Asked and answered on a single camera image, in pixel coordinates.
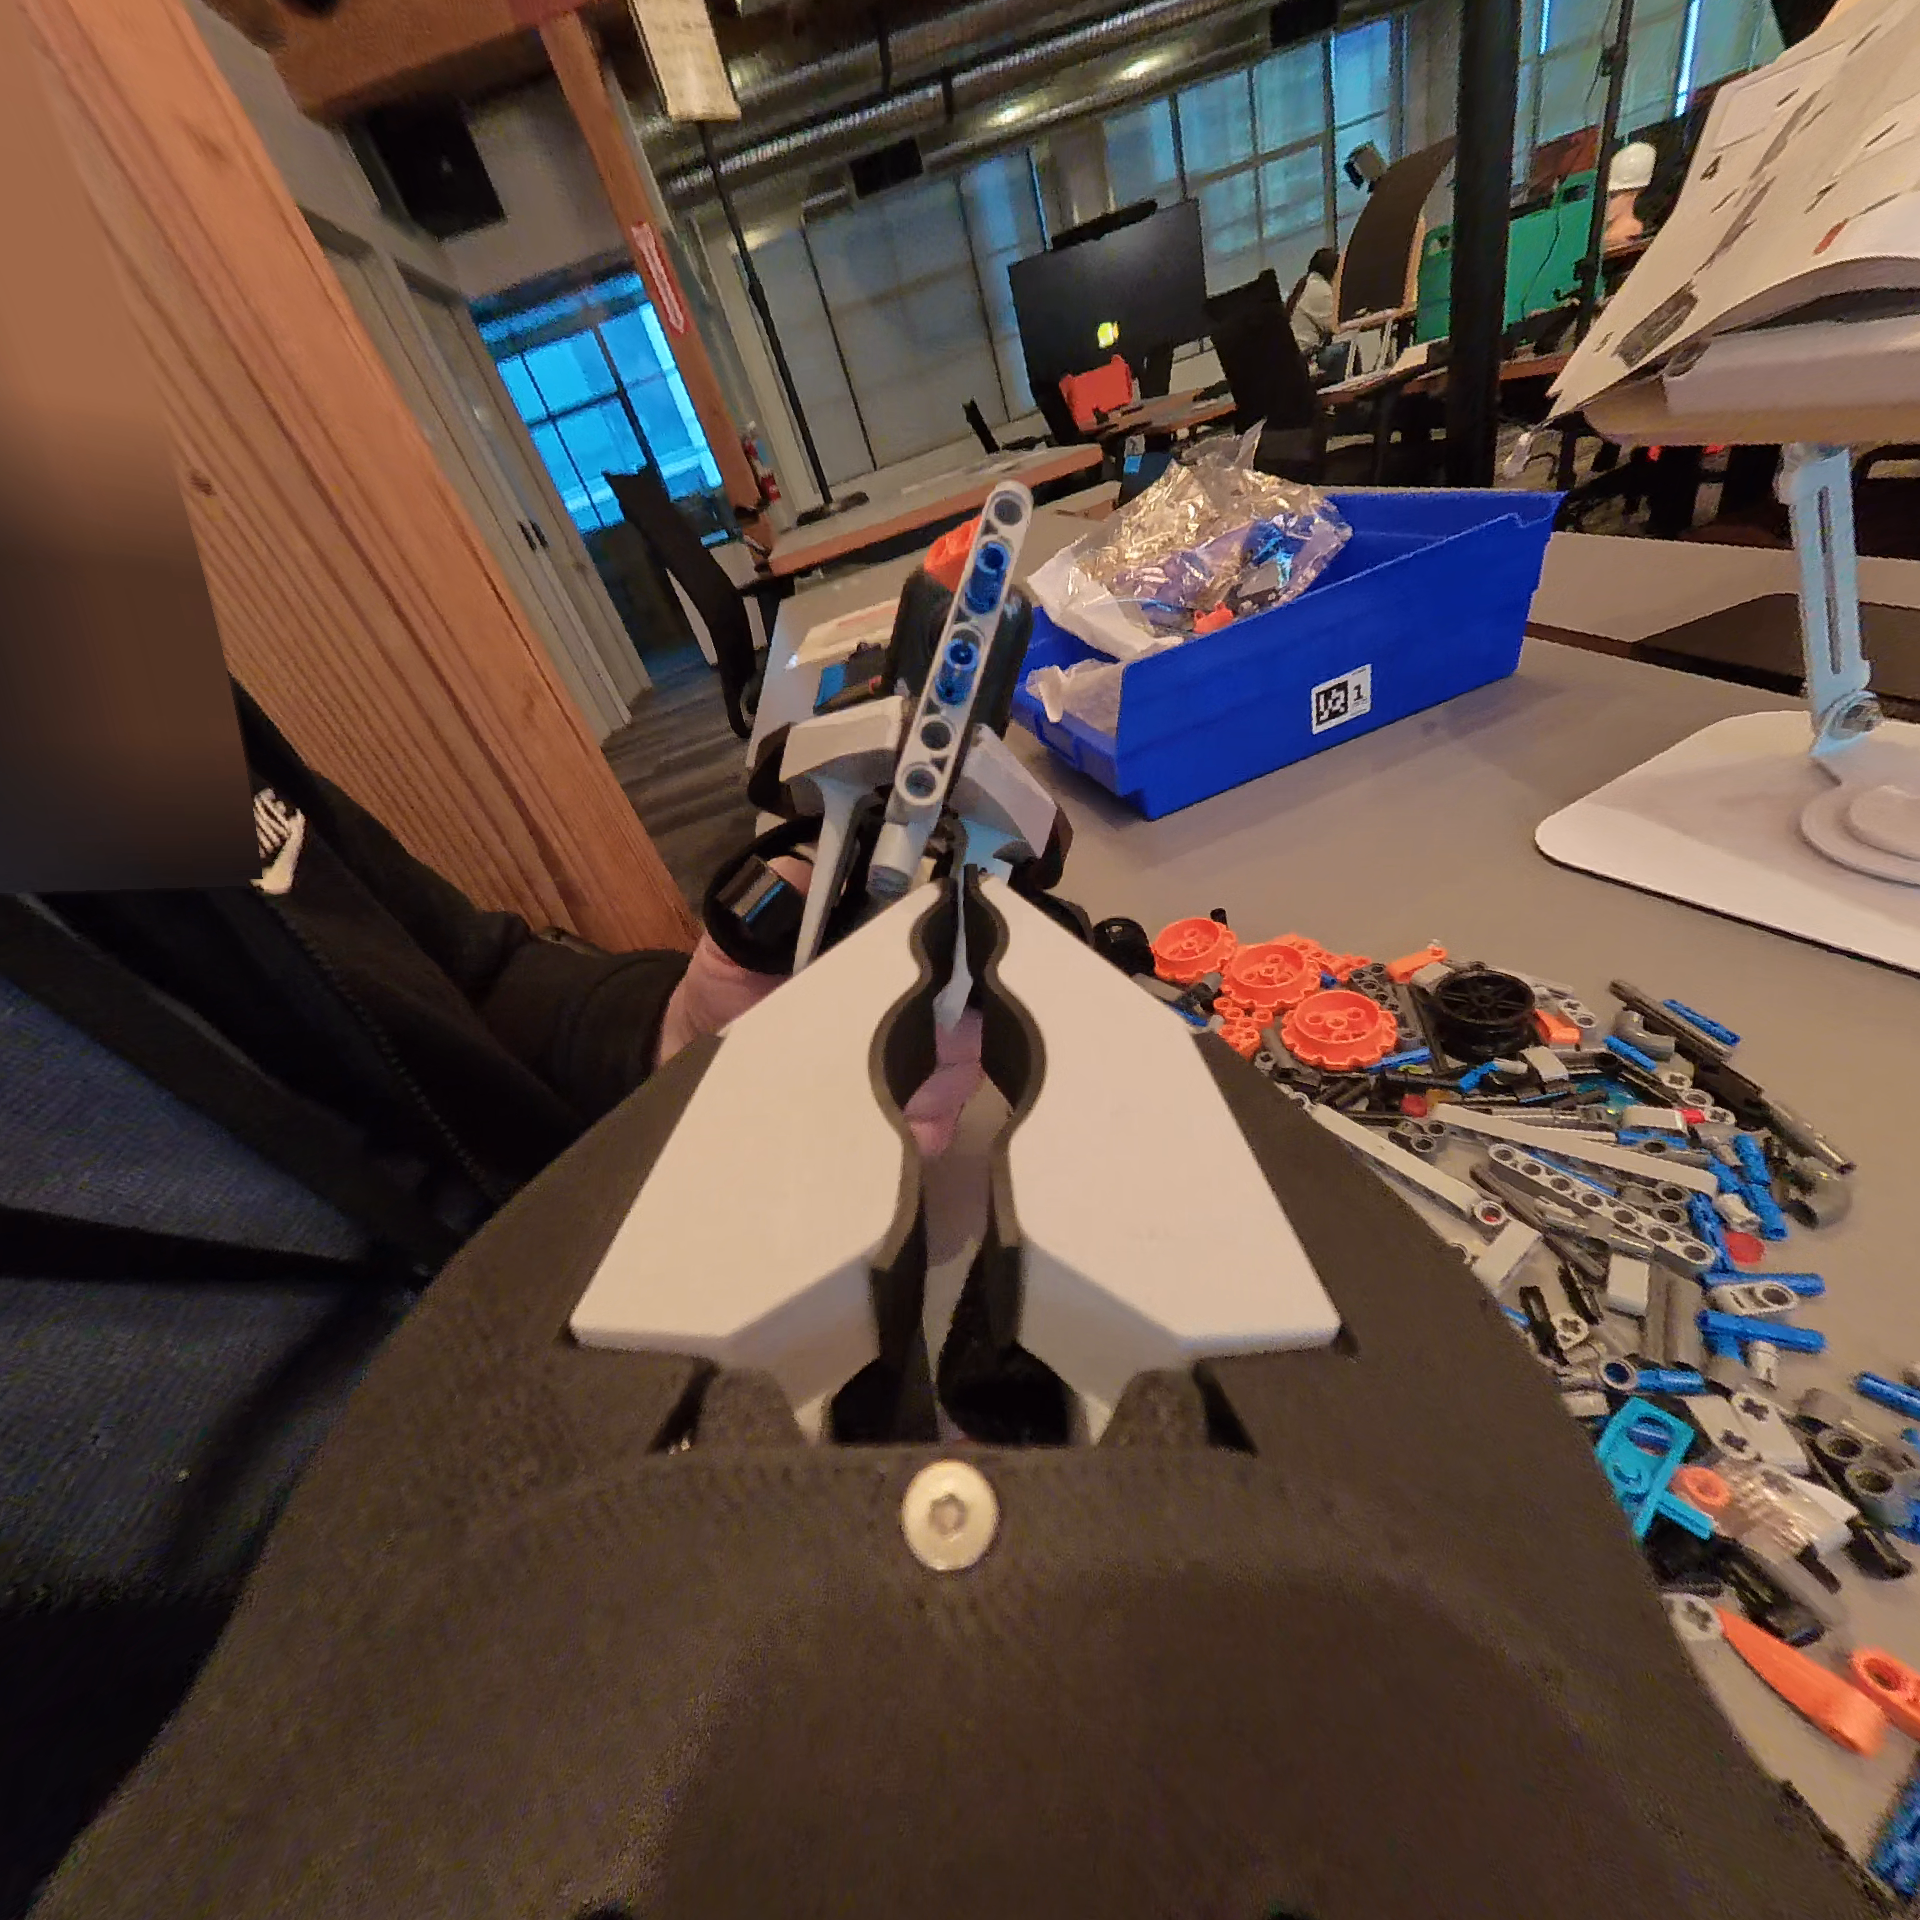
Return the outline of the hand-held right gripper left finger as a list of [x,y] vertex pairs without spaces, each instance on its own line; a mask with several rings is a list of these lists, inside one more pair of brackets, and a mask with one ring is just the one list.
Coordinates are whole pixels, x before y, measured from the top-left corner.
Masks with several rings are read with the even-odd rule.
[[957,899],[879,904],[646,1091],[646,1170],[574,1335],[762,1375],[809,1426],[942,1438],[912,1091],[942,1068]]

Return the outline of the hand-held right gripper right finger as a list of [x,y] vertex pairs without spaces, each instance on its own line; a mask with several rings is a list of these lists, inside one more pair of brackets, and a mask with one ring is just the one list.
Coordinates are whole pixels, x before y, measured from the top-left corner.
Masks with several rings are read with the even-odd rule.
[[1337,1301],[1260,1163],[1260,1072],[1002,882],[966,882],[966,959],[1002,1097],[966,1277],[966,1438],[1073,1448],[1147,1375],[1333,1346]]

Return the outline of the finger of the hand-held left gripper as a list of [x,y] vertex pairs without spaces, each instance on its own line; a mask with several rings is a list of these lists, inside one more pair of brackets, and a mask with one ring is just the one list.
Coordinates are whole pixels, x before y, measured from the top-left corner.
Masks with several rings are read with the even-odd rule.
[[977,730],[945,780],[945,882],[966,870],[1059,882],[1059,795],[994,730]]
[[907,711],[809,711],[782,750],[782,788],[827,821],[802,967],[818,967],[842,904],[853,807],[895,780],[895,730]]

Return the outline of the grey perforated thin beam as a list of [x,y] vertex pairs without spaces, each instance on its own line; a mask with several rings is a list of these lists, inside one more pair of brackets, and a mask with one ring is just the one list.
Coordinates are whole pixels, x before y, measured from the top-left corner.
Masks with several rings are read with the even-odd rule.
[[[994,483],[980,501],[980,541],[1002,541],[1021,556],[1021,531],[1035,531],[1035,494],[1021,483]],[[1002,595],[988,611],[977,611],[966,595],[945,595],[945,622],[934,644],[934,676],[927,676],[927,702],[907,711],[907,740],[895,740],[895,780],[892,780],[892,807],[879,807],[879,830],[875,830],[875,867],[862,867],[862,899],[892,904],[912,892],[927,870],[927,837],[942,830],[942,807],[945,807],[945,780],[966,764],[966,740],[977,740],[977,707],[942,707],[934,679],[942,679],[942,651],[945,629],[980,629],[980,676],[977,676],[977,702],[988,679],[988,654],[994,654],[994,622],[1002,622]]]

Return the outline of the person's left forearm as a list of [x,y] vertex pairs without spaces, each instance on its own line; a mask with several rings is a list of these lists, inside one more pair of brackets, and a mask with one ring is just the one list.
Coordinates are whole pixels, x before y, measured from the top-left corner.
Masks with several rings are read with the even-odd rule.
[[482,904],[442,930],[442,974],[579,1124],[612,1110],[658,1072],[662,1014],[689,990],[679,946],[612,959]]

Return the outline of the person's left hand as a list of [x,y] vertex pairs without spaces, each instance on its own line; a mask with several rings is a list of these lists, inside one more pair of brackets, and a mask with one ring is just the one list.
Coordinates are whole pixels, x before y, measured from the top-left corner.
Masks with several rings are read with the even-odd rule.
[[[782,974],[751,974],[730,967],[715,939],[689,946],[689,974],[662,998],[658,1019],[658,1068],[675,1068],[689,1041],[730,1034],[751,1003],[762,1003],[782,990]],[[907,1097],[907,1131],[927,1159],[945,1159],[966,1107],[980,1091],[980,1014],[957,1014],[942,1034],[934,1081]]]

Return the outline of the black office chair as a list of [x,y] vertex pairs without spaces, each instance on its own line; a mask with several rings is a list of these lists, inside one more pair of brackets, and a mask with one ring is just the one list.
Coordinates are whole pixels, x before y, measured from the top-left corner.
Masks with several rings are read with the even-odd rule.
[[730,740],[751,740],[760,730],[760,694],[762,694],[751,589],[715,567],[702,520],[658,483],[658,462],[607,470],[607,494],[612,494],[623,520],[646,541],[646,556],[662,567],[662,581],[679,589],[702,644],[715,651],[726,719],[730,719]]
[[1202,298],[1202,340],[1222,361],[1230,385],[1230,435],[1258,446],[1258,470],[1282,483],[1318,483],[1318,394],[1304,371],[1304,348],[1292,334],[1292,298],[1282,275],[1260,265],[1239,287]]

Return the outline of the clear plastic bag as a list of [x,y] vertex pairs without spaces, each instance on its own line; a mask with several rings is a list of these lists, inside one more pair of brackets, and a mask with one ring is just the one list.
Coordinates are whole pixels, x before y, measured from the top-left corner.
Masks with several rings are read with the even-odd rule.
[[1035,573],[1035,609],[1082,644],[1082,662],[1021,662],[1050,719],[1122,719],[1122,676],[1239,611],[1304,595],[1355,541],[1310,483],[1258,462],[1260,435],[1169,454],[1127,505]]

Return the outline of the black spoked wheel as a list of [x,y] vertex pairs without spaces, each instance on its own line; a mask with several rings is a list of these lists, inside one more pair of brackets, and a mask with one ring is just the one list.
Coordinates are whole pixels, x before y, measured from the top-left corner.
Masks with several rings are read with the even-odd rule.
[[1428,1003],[1428,1041],[1453,1068],[1497,1068],[1497,1056],[1534,1050],[1534,990],[1522,974],[1460,967],[1460,974],[1428,978],[1418,1003]]

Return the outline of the blue storage bin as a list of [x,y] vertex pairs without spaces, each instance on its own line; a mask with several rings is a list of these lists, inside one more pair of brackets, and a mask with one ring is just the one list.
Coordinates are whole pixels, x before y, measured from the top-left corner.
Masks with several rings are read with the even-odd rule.
[[1211,644],[1127,662],[1116,719],[1037,707],[1035,676],[1094,654],[1037,611],[1012,719],[1155,821],[1522,662],[1528,589],[1565,505],[1557,494],[1333,501],[1355,520],[1333,573],[1268,611],[1239,611]]

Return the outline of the pile of building pieces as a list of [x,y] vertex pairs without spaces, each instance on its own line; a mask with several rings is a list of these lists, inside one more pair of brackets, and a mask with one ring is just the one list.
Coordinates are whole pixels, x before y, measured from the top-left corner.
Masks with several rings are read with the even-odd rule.
[[1534,1050],[1453,1068],[1418,990],[1480,959],[1436,939],[1415,959],[1333,946],[1318,990],[1393,1003],[1409,1050],[1373,1072],[1310,1072],[1282,1050],[1282,1014],[1222,998],[1222,974],[1155,978],[1147,939],[1122,914],[1088,930],[1102,967],[1191,1034],[1230,1041],[1453,1235],[1589,1448],[1618,1400],[1692,1426],[1673,1491],[1715,1511],[1715,1538],[1658,1525],[1640,1548],[1692,1638],[1747,1615],[1789,1649],[1817,1649],[1848,1601],[1837,1575],[1885,1588],[1920,1575],[1920,1414],[1875,1438],[1848,1400],[1782,1377],[1789,1357],[1817,1357],[1808,1317],[1833,1300],[1789,1254],[1848,1214],[1851,1163],[1736,1081],[1730,1019],[1640,990],[1595,1014],[1571,978],[1522,974]]

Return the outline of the black monitor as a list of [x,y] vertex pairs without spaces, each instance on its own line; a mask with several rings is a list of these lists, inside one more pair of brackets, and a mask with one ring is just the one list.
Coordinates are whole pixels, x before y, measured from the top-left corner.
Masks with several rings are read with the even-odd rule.
[[1059,394],[1102,361],[1142,371],[1147,361],[1211,334],[1199,199],[1147,211],[1142,223],[1073,248],[1012,260],[1002,286],[1035,394]]

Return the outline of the wooden pillar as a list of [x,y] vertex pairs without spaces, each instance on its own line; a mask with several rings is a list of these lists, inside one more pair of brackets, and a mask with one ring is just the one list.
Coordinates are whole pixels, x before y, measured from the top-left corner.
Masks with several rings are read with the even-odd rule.
[[222,662],[474,904],[689,946],[689,899],[171,0],[5,0],[0,77],[110,242]]

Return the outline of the light blue separator tool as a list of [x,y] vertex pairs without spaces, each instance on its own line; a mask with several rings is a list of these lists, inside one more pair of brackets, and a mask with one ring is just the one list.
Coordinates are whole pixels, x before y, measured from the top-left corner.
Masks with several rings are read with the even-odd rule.
[[1692,1448],[1692,1426],[1648,1400],[1618,1400],[1613,1420],[1595,1426],[1595,1470],[1601,1470],[1640,1548],[1658,1525],[1715,1538],[1715,1511],[1673,1491],[1688,1448]]

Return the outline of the blue shirt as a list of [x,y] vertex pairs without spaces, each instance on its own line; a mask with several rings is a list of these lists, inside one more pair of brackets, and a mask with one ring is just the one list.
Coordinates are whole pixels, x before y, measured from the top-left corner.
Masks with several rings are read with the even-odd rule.
[[0,990],[0,1601],[231,1592],[404,1301],[322,1194]]

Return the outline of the hanging light panel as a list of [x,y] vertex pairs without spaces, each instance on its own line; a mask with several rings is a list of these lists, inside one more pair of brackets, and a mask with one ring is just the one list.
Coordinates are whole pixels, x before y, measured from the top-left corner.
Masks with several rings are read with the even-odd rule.
[[631,36],[675,127],[741,127],[730,61],[708,0],[631,0]]

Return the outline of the black metal pole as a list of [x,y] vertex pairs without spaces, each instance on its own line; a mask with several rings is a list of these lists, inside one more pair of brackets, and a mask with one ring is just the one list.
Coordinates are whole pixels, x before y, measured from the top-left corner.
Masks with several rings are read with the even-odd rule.
[[1443,286],[1443,483],[1497,483],[1505,231],[1522,127],[1522,0],[1460,0],[1453,70],[1453,286]]

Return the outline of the white book stand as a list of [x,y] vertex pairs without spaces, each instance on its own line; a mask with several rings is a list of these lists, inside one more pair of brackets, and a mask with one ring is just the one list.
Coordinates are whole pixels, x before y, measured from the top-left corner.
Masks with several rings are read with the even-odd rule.
[[1756,327],[1589,402],[1613,437],[1782,437],[1808,711],[1730,711],[1534,821],[1534,852],[1920,974],[1920,730],[1859,654],[1851,446],[1920,422],[1920,314]]

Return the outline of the orange fin piece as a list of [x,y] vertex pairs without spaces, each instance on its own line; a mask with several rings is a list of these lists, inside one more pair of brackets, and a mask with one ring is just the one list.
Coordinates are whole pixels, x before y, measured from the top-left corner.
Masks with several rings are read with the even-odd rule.
[[1789,1638],[1756,1632],[1747,1615],[1718,1601],[1718,1649],[1736,1649],[1736,1660],[1789,1703],[1808,1713],[1833,1747],[1848,1752],[1875,1752],[1885,1747],[1885,1713],[1817,1668],[1810,1650],[1794,1650]]

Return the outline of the instruction booklet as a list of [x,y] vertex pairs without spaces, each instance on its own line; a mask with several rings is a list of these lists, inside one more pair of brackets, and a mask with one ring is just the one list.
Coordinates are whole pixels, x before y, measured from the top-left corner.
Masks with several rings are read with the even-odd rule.
[[1810,45],[1718,87],[1673,223],[1557,385],[1601,422],[1626,385],[1782,327],[1875,327],[1920,298],[1920,7],[1848,0]]

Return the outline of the silver ventilation duct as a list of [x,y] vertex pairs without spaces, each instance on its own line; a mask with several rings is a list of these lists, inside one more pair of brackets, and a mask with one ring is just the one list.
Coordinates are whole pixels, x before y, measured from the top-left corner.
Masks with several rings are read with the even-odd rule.
[[1260,15],[1260,0],[1116,0],[1116,7],[1062,0],[1021,28],[1002,0],[966,0],[945,15],[842,45],[827,61],[760,70],[741,87],[741,127],[715,134],[715,162],[702,134],[662,134],[662,119],[639,119],[639,162],[658,168],[658,193],[689,211],[715,185],[751,193],[771,178],[875,162],[912,134],[945,134],[1088,61],[1142,61],[1182,36],[1245,36],[1245,15]]

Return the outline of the black wall speaker box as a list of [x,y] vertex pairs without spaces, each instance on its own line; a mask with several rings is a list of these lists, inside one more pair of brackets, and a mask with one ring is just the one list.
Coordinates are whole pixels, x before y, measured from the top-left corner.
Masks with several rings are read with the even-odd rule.
[[460,101],[366,111],[366,151],[419,231],[460,242],[460,231],[508,223],[497,185]]

